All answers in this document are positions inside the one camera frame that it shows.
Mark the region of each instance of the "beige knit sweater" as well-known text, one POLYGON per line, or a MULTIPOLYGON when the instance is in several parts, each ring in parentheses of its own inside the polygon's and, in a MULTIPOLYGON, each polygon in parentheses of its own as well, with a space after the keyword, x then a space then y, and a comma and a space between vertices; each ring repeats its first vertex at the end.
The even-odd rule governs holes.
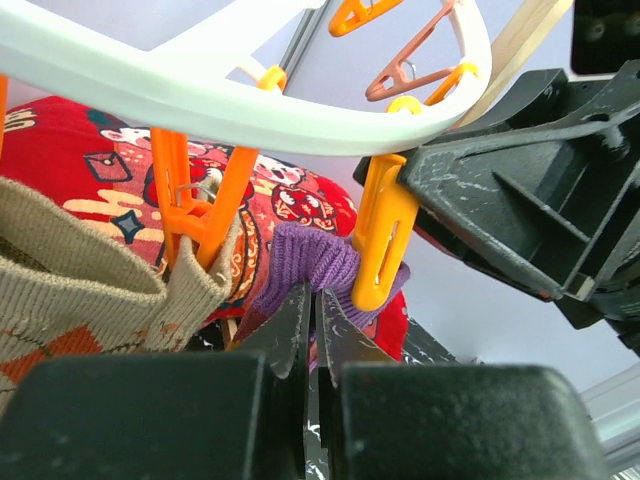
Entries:
POLYGON ((57 355, 177 351, 229 295, 234 222, 210 272, 180 243, 165 285, 126 247, 0 177, 0 412, 57 355))

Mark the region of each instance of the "red patterned fabric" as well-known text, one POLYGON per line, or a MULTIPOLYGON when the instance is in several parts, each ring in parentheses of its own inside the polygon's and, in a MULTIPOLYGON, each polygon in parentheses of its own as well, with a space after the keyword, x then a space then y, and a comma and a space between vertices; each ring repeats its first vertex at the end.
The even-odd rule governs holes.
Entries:
MULTIPOLYGON (((128 245, 162 273, 166 263, 148 127, 130 126, 104 112, 48 97, 10 110, 4 130, 1 175, 40 191, 128 245)), ((221 175, 233 147, 189 142, 188 150, 192 179, 197 182, 221 175)), ((232 294, 207 323, 242 318, 266 280, 277 223, 298 222, 348 236, 356 219, 353 202, 337 184, 263 155, 239 212, 242 228, 233 256, 232 294)), ((378 325, 368 329, 398 359, 408 326, 401 305, 404 298, 399 294, 378 325)))

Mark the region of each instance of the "purple knit fabric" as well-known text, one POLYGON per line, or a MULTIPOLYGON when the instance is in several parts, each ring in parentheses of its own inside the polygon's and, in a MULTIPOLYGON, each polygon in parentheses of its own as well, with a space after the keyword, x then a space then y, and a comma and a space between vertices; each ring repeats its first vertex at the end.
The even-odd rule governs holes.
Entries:
POLYGON ((244 340, 273 315, 289 289, 302 280, 309 280, 314 292, 332 289, 347 318, 358 328, 364 328, 395 297, 409 279, 410 271, 402 263, 384 305, 372 312, 363 312, 351 301, 359 265, 360 254, 350 240, 297 223, 278 224, 271 242, 269 276, 242 319, 234 341, 244 340))

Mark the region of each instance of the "metal hook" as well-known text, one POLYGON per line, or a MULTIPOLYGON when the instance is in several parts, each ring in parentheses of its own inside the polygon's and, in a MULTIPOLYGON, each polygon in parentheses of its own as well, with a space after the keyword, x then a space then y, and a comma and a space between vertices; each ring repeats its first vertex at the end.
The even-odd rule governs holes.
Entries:
POLYGON ((210 199, 215 200, 216 192, 208 189, 207 187, 205 187, 205 186, 203 186, 203 185, 201 185, 199 183, 189 183, 187 185, 180 185, 179 187, 176 187, 176 206, 178 206, 178 207, 182 206, 181 205, 182 204, 182 200, 180 200, 180 195, 179 195, 180 192, 182 190, 187 190, 187 189, 191 190, 191 189, 194 189, 194 188, 197 189, 197 190, 200 190, 201 192, 206 193, 209 196, 210 199))
POLYGON ((413 62, 409 59, 404 59, 402 63, 406 63, 407 65, 409 65, 411 67, 411 72, 413 73, 413 78, 411 79, 411 81, 415 80, 416 77, 418 76, 418 73, 416 72, 416 66, 413 64, 413 62))

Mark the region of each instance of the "clothespin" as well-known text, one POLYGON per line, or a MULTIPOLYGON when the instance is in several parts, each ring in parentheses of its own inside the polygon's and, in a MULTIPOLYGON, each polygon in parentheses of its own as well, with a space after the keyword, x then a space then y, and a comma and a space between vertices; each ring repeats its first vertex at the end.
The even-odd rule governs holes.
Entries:
POLYGON ((367 100, 370 102, 384 100, 385 98, 405 93, 409 90, 413 90, 414 88, 442 80, 454 71, 454 67, 449 67, 422 77, 417 77, 415 65, 411 63, 409 57, 420 45, 422 45, 422 43, 425 42, 427 38, 429 38, 435 30, 436 25, 453 11, 456 1, 457 0, 448 0, 436 16, 433 17, 402 50, 400 50, 400 52, 380 72, 375 80, 371 82, 365 92, 367 100), (411 80, 407 78, 407 74, 402 68, 403 64, 407 64, 411 67, 413 72, 413 78, 411 80), (393 84, 390 87, 385 87, 384 83, 389 79, 393 80, 393 84))
POLYGON ((2 140, 4 138, 4 119, 7 115, 7 94, 9 90, 9 79, 0 75, 0 160, 2 160, 2 140))
MULTIPOLYGON (((466 72, 478 73, 474 64, 461 63, 429 96, 425 105, 442 101, 466 72)), ((417 115, 422 112, 422 104, 412 96, 398 97, 387 112, 417 115)), ((353 246, 360 252, 360 269, 351 299, 355 307, 363 311, 380 308, 389 296, 418 215, 418 200, 396 182, 406 161, 397 154, 371 157, 353 235, 353 246)))
MULTIPOLYGON (((277 86, 284 90, 286 80, 285 72, 273 66, 260 79, 258 88, 271 91, 277 86)), ((198 263, 209 270, 242 202, 259 151, 235 147, 214 193, 191 182, 185 134, 152 128, 151 149, 167 263, 170 268, 174 266, 180 236, 187 235, 198 244, 198 263), (194 198, 194 189, 204 191, 215 201, 194 198)))
POLYGON ((344 0, 329 22, 329 33, 334 37, 346 35, 402 3, 402 0, 369 1, 370 6, 365 7, 360 0, 344 0))

